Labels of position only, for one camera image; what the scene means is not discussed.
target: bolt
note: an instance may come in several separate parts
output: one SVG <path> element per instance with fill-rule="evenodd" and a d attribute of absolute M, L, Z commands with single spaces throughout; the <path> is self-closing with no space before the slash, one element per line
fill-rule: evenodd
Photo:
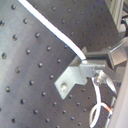
<path fill-rule="evenodd" d="M 56 105 L 57 105 L 57 103 L 56 103 L 56 102 L 54 102 L 54 103 L 53 103 L 53 106 L 56 106 Z"/>
<path fill-rule="evenodd" d="M 68 9 L 68 13 L 70 13 L 70 12 L 71 12 L 71 9 L 69 8 L 69 9 Z"/>
<path fill-rule="evenodd" d="M 56 7 L 55 7 L 55 6 L 54 6 L 54 7 L 52 7 L 52 10 L 53 10 L 53 11 L 55 11 L 55 10 L 56 10 Z"/>
<path fill-rule="evenodd" d="M 95 75 L 94 83 L 97 86 L 100 86 L 103 82 L 103 80 L 106 79 L 106 75 L 101 71 L 98 74 Z"/>
<path fill-rule="evenodd" d="M 85 89 L 82 89 L 82 92 L 85 92 Z"/>
<path fill-rule="evenodd" d="M 15 69 L 15 72 L 16 72 L 16 73 L 20 73 L 20 68 L 17 67 L 17 68 Z"/>
<path fill-rule="evenodd" d="M 61 59 L 58 59 L 58 60 L 57 60 L 57 63 L 60 63 L 60 62 L 61 62 Z"/>
<path fill-rule="evenodd" d="M 61 88 L 62 92 L 66 92 L 67 91 L 67 85 L 66 84 L 62 84 L 60 88 Z"/>
<path fill-rule="evenodd" d="M 10 92 L 10 87 L 6 87 L 6 92 Z"/>
<path fill-rule="evenodd" d="M 42 67 L 42 65 L 43 65 L 42 63 L 38 63 L 38 67 L 39 67 L 39 68 L 41 68 L 41 67 Z"/>
<path fill-rule="evenodd" d="M 7 58 L 7 55 L 5 53 L 2 54 L 2 58 L 3 59 L 6 59 Z"/>
<path fill-rule="evenodd" d="M 34 81 L 33 81 L 33 80 L 30 80 L 30 81 L 29 81 L 29 85 L 32 86 L 33 84 L 34 84 Z"/>
<path fill-rule="evenodd" d="M 77 103 L 76 105 L 77 105 L 77 106 L 80 106 L 80 103 Z"/>
<path fill-rule="evenodd" d="M 16 9 L 16 5 L 13 4 L 13 5 L 11 6 L 11 8 L 12 8 L 12 10 L 15 10 L 15 9 Z"/>
<path fill-rule="evenodd" d="M 71 36 L 73 36 L 73 34 L 74 34 L 73 32 L 70 33 Z"/>
<path fill-rule="evenodd" d="M 46 95 L 46 93 L 45 93 L 45 92 L 43 92 L 43 93 L 42 93 L 42 96 L 44 97 L 45 95 Z"/>
<path fill-rule="evenodd" d="M 71 117 L 71 120 L 74 120 L 74 117 Z"/>
<path fill-rule="evenodd" d="M 69 99 L 71 99 L 72 98 L 72 95 L 69 95 Z"/>
<path fill-rule="evenodd" d="M 21 102 L 21 104 L 24 104 L 25 103 L 25 100 L 24 99 L 21 99 L 20 102 Z"/>
<path fill-rule="evenodd" d="M 54 78 L 54 76 L 53 75 L 50 75 L 49 78 L 52 80 Z"/>
<path fill-rule="evenodd" d="M 49 119 L 46 119 L 46 122 L 48 123 L 50 120 Z"/>
<path fill-rule="evenodd" d="M 36 37 L 36 38 L 39 38 L 39 36 L 40 36 L 40 33 L 37 32 L 37 33 L 35 34 L 35 37 Z"/>
<path fill-rule="evenodd" d="M 0 21 L 0 25 L 1 25 L 1 26 L 4 26 L 4 24 L 5 24 L 4 20 L 1 20 L 1 21 Z"/>
<path fill-rule="evenodd" d="M 29 49 L 26 50 L 26 54 L 27 54 L 27 55 L 30 54 L 30 50 L 29 50 Z"/>
<path fill-rule="evenodd" d="M 86 112 L 86 109 L 84 109 L 83 112 Z"/>
<path fill-rule="evenodd" d="M 62 20 L 62 24 L 64 24 L 64 23 L 65 23 L 65 20 L 63 19 L 63 20 Z"/>
<path fill-rule="evenodd" d="M 13 39 L 14 41 L 16 41 L 16 40 L 17 40 L 17 36 L 16 36 L 16 35 L 13 35 L 12 39 Z"/>
<path fill-rule="evenodd" d="M 12 123 L 15 123 L 15 122 L 16 122 L 16 119 L 15 119 L 15 118 L 13 118 L 13 119 L 12 119 Z"/>
<path fill-rule="evenodd" d="M 63 110 L 62 112 L 63 112 L 63 114 L 65 114 L 66 113 L 66 110 Z"/>
<path fill-rule="evenodd" d="M 81 123 L 78 123 L 78 126 L 80 126 L 81 125 Z"/>
<path fill-rule="evenodd" d="M 50 51 L 50 50 L 51 50 L 51 47 L 48 46 L 48 47 L 47 47 L 47 51 Z"/>
<path fill-rule="evenodd" d="M 24 22 L 24 24 L 27 24 L 28 23 L 28 20 L 27 19 L 24 19 L 23 22 Z"/>
<path fill-rule="evenodd" d="M 34 110 L 34 114 L 35 114 L 35 115 L 38 114 L 38 110 Z"/>
<path fill-rule="evenodd" d="M 66 49 L 68 47 L 68 45 L 65 45 L 64 48 Z"/>

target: white cable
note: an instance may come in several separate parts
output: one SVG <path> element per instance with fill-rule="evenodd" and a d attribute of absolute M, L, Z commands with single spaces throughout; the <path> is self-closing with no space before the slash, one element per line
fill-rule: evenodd
<path fill-rule="evenodd" d="M 93 128 L 98 119 L 99 119 L 99 116 L 100 116 L 100 110 L 101 110 L 101 94 L 100 94 L 100 89 L 99 89 L 99 86 L 97 86 L 95 83 L 94 83 L 94 78 L 92 78 L 92 82 L 93 82 L 93 85 L 94 85 L 94 89 L 95 89 L 95 93 L 96 93 L 96 99 L 97 99 L 97 109 L 96 109 L 96 114 L 94 116 L 94 119 L 93 121 L 91 120 L 89 123 L 90 123 L 90 128 Z"/>
<path fill-rule="evenodd" d="M 62 33 L 58 28 L 56 28 L 52 23 L 50 23 L 41 13 L 39 13 L 29 2 L 26 0 L 18 0 L 34 17 L 36 17 L 47 29 L 49 29 L 55 36 L 57 36 L 61 41 L 68 45 L 81 60 L 85 60 L 86 57 L 84 53 L 80 50 L 75 43 L 69 39 L 64 33 Z"/>
<path fill-rule="evenodd" d="M 103 102 L 101 102 L 101 104 L 100 104 L 101 106 L 103 106 L 105 109 L 107 109 L 107 105 L 105 104 L 105 103 L 103 103 Z M 95 110 L 97 109 L 97 104 L 91 109 L 91 111 L 90 111 L 90 117 L 89 117 L 89 123 L 91 124 L 92 123 L 92 118 L 93 118 L 93 113 L 95 112 Z"/>

